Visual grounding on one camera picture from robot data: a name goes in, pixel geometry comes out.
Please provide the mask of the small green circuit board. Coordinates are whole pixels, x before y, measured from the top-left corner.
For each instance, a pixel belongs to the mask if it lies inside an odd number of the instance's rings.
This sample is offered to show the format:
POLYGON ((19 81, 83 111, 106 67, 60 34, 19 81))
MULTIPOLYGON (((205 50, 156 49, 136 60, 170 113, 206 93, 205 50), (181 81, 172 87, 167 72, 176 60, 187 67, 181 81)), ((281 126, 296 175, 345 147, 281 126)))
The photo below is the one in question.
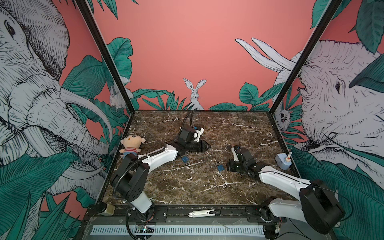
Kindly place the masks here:
POLYGON ((137 225, 135 234, 139 235, 151 235, 154 233, 155 226, 137 225))

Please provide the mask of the white utility knife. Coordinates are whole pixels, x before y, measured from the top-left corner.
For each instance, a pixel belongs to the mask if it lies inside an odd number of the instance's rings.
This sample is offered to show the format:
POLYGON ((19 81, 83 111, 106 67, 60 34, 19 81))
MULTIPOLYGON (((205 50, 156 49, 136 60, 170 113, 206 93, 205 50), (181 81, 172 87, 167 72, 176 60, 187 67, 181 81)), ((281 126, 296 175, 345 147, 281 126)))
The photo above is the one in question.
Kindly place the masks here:
POLYGON ((200 210, 200 211, 192 211, 188 214, 189 218, 202 218, 202 217, 213 217, 219 216, 221 214, 221 210, 211 209, 211 210, 200 210))

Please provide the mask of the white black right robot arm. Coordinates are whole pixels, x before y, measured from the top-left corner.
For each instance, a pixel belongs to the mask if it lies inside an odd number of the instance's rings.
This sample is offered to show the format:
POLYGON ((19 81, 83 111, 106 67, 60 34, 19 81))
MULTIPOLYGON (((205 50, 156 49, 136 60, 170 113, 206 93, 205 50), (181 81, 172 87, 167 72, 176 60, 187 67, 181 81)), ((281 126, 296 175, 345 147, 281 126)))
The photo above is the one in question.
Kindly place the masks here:
POLYGON ((228 171, 247 175, 294 198, 291 201, 270 197, 264 201, 258 210, 258 216, 264 222, 271 223, 278 218, 294 219, 326 235, 345 216, 346 211, 323 181, 300 179, 264 162, 256 162, 250 151, 239 145, 227 148, 233 154, 233 159, 227 163, 228 171))

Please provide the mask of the blue padlock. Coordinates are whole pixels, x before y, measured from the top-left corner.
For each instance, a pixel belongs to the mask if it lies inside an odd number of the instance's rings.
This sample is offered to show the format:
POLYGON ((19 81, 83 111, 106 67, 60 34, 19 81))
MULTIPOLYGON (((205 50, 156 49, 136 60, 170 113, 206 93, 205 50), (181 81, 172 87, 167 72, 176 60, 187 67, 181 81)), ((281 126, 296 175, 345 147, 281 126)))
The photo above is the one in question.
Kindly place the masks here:
POLYGON ((225 171, 226 168, 222 163, 216 163, 218 172, 225 171))
POLYGON ((190 159, 188 158, 188 156, 183 156, 183 157, 182 157, 182 161, 183 161, 184 163, 188 163, 188 162, 190 161, 190 159))

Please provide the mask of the black left frame post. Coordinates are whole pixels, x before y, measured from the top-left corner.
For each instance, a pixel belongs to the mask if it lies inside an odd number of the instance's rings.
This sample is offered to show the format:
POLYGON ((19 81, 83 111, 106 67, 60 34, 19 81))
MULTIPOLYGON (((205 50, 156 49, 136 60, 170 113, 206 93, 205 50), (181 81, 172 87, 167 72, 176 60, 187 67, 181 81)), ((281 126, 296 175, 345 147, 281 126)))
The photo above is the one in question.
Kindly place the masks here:
POLYGON ((128 110, 130 112, 130 115, 135 113, 135 109, 133 104, 131 103, 131 100, 126 92, 126 88, 122 83, 122 80, 120 78, 119 72, 117 70, 117 67, 112 59, 112 56, 109 52, 109 49, 104 41, 104 38, 100 32, 100 29, 95 21, 95 18, 93 17, 93 14, 91 12, 90 6, 87 1, 83 0, 76 0, 75 1, 82 16, 84 21, 86 22, 88 29, 90 30, 90 33, 99 49, 101 52, 101 55, 103 57, 103 60, 105 61, 105 64, 107 65, 107 68, 109 72, 112 75, 112 78, 114 82, 116 83, 124 101, 125 104, 128 107, 128 110))

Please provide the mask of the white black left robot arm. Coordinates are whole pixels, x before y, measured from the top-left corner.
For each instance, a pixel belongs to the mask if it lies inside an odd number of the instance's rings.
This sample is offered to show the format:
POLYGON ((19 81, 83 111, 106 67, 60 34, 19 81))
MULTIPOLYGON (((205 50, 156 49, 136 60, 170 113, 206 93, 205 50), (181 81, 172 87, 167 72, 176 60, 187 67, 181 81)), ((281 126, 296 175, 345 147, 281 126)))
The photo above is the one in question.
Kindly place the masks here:
POLYGON ((204 128, 184 126, 164 146, 148 154, 127 154, 111 179, 113 197, 126 201, 142 215, 154 212, 154 204, 144 192, 149 173, 158 167, 183 157, 186 153, 204 153, 211 148, 201 139, 204 128))

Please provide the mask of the black front mounting rail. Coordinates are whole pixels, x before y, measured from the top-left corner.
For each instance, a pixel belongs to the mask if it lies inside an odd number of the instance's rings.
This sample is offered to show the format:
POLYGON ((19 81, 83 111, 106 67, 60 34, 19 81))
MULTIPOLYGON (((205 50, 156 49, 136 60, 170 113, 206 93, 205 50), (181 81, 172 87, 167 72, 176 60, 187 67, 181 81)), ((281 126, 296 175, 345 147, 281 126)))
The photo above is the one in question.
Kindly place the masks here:
MULTIPOLYGON (((165 223, 167 220, 171 220, 171 218, 189 218, 189 213, 194 211, 203 211, 203 210, 218 210, 218 216, 205 217, 214 220, 225 219, 229 220, 229 218, 245 218, 248 223, 257 223, 262 225, 271 225, 277 224, 281 221, 283 223, 287 222, 286 218, 274 218, 271 222, 265 222, 262 219, 262 216, 259 212, 261 206, 260 205, 155 205, 155 216, 150 221, 150 223, 165 223)), ((115 212, 112 216, 114 218, 122 218, 126 219, 127 211, 128 219, 131 223, 143 223, 140 218, 140 214, 134 210, 128 210, 128 205, 116 205, 115 212)), ((86 216, 84 220, 89 220, 91 217, 108 217, 102 216, 98 213, 96 208, 89 208, 87 210, 86 216)))

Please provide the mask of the plush doll striped shirt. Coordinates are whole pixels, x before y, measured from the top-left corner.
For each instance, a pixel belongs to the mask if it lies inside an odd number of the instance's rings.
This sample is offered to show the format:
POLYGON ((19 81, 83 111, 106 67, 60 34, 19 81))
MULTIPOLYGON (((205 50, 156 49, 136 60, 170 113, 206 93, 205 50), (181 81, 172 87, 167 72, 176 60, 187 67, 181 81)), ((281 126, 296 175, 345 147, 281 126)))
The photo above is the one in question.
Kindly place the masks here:
POLYGON ((141 152, 140 146, 145 142, 146 139, 139 135, 129 135, 122 139, 120 143, 123 145, 123 148, 119 150, 121 157, 124 158, 128 154, 137 156, 141 152))

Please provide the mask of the black frame post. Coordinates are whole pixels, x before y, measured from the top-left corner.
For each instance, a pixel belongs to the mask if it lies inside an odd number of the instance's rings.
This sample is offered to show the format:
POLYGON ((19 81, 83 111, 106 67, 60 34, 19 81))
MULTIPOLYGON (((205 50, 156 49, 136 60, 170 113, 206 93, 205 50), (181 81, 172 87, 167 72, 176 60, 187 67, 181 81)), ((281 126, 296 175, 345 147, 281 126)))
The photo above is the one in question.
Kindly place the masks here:
POLYGON ((328 24, 331 22, 334 14, 336 13, 337 9, 341 5, 342 0, 332 0, 329 1, 325 11, 323 12, 320 20, 318 21, 318 24, 316 25, 309 41, 307 42, 305 48, 302 51, 302 54, 300 55, 297 63, 295 64, 293 70, 291 71, 288 79, 286 80, 285 84, 283 85, 276 101, 274 102, 273 106, 270 108, 268 114, 269 116, 273 115, 275 111, 277 110, 279 104, 283 101, 283 98, 285 94, 288 92, 290 86, 294 82, 294 80, 297 78, 300 70, 304 66, 306 60, 311 55, 312 51, 314 50, 316 44, 318 43, 320 37, 323 35, 324 31, 326 30, 328 24))
POLYGON ((93 17, 93 14, 91 12, 90 6, 87 1, 83 0, 76 0, 75 1, 82 16, 84 21, 86 22, 88 29, 90 30, 90 33, 99 49, 101 52, 101 55, 103 57, 103 60, 105 61, 105 64, 107 65, 107 68, 109 72, 112 75, 112 78, 114 82, 116 83, 124 101, 125 104, 128 107, 128 110, 130 112, 130 115, 135 113, 135 109, 133 104, 131 103, 131 100, 126 92, 126 88, 122 83, 122 80, 120 78, 119 72, 117 70, 117 67, 112 59, 112 56, 109 52, 109 49, 104 41, 104 38, 100 32, 100 29, 95 21, 95 18, 93 17))

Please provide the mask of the black right frame post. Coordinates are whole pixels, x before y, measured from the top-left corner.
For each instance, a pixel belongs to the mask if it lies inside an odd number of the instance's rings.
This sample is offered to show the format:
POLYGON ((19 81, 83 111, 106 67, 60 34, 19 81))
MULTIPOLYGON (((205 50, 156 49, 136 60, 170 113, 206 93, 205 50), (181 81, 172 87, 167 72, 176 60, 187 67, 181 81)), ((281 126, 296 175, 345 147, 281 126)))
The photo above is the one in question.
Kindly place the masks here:
POLYGON ((277 110, 279 104, 283 101, 283 98, 285 94, 288 92, 290 86, 294 82, 294 80, 297 78, 300 70, 304 66, 306 60, 311 55, 312 51, 314 50, 316 44, 318 43, 320 37, 323 35, 324 31, 326 30, 328 24, 331 22, 334 14, 336 13, 337 9, 341 5, 342 0, 332 0, 329 1, 325 11, 323 12, 320 20, 318 21, 318 24, 316 25, 309 41, 307 42, 305 48, 302 51, 302 54, 300 55, 297 63, 295 64, 293 70, 291 71, 288 79, 286 80, 285 84, 283 85, 276 101, 274 102, 273 106, 270 108, 268 114, 269 116, 273 115, 275 111, 277 110))

